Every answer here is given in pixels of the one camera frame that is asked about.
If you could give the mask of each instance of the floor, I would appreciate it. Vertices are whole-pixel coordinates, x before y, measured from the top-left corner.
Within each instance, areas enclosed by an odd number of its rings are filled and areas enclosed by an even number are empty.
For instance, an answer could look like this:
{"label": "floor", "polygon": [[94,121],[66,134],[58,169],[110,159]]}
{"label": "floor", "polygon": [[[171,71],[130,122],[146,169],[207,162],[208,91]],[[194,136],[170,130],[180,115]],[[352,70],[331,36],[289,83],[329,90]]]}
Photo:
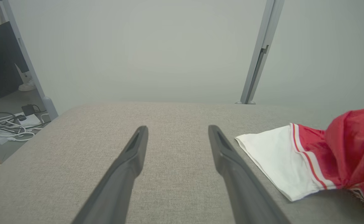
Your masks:
{"label": "floor", "polygon": [[[3,98],[0,98],[0,112],[20,113],[22,106],[27,104],[37,105],[41,110],[45,110],[44,104],[38,94],[38,91],[32,90],[28,92],[16,91]],[[8,141],[3,145],[0,145],[0,162],[5,161],[16,150],[18,150],[24,142],[12,142]]]}

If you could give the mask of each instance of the white power strip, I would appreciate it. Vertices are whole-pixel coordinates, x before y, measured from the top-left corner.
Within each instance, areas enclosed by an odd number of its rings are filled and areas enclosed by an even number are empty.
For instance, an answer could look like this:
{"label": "white power strip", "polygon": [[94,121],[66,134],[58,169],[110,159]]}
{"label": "white power strip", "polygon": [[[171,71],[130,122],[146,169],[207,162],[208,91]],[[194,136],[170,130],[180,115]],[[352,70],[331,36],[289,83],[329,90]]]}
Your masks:
{"label": "white power strip", "polygon": [[[22,112],[22,113],[15,114],[15,116],[19,116],[19,115],[24,115],[24,113]],[[32,115],[26,116],[26,119],[23,121],[19,121],[19,123],[20,124],[32,124],[32,126],[34,126],[34,125],[41,124],[41,121],[37,118],[37,116],[35,114],[32,114]],[[0,130],[0,134],[1,135],[10,135],[11,133]],[[7,137],[0,136],[0,145],[4,144],[7,141],[8,141]]]}

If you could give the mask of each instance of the red stripe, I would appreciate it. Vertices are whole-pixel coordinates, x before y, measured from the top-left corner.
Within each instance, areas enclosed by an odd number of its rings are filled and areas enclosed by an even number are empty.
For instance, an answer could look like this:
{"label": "red stripe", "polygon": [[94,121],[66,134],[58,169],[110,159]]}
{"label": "red stripe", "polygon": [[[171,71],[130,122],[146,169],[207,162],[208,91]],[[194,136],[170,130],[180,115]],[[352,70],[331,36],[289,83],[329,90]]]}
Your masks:
{"label": "red stripe", "polygon": [[[301,151],[299,151],[299,148],[297,146],[297,140],[295,139],[295,124],[293,124],[293,136],[294,136],[295,148],[297,149],[298,152],[301,152]],[[303,153],[306,156],[307,161],[309,162],[309,166],[310,166],[311,172],[313,173],[314,178],[316,178],[316,180],[319,181],[323,185],[324,189],[327,190],[327,186],[325,185],[325,183],[323,181],[321,181],[317,177],[316,173],[314,172],[313,164],[311,163],[311,160],[310,160],[309,156],[307,155],[307,153],[306,152],[301,152],[301,153]]]}

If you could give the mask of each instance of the red and white cloth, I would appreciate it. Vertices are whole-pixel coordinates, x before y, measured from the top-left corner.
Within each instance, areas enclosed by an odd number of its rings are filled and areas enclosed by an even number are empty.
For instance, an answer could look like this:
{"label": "red and white cloth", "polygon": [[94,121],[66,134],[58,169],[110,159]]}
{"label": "red and white cloth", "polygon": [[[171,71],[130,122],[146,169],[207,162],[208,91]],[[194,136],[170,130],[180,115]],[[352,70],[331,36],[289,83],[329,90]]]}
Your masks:
{"label": "red and white cloth", "polygon": [[364,201],[364,109],[337,117],[327,130],[290,124],[235,139],[290,201],[342,188]]}

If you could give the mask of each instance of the sneaker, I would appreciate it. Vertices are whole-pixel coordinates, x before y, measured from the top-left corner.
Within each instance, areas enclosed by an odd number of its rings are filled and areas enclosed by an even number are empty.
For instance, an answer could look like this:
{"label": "sneaker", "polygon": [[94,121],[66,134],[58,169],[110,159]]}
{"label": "sneaker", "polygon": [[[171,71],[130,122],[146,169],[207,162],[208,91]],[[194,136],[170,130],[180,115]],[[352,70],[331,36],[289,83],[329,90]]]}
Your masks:
{"label": "sneaker", "polygon": [[19,86],[19,90],[20,91],[31,91],[33,89],[36,89],[37,87],[34,84],[34,81],[32,78],[30,78],[30,80],[26,83],[23,83],[22,85]]}

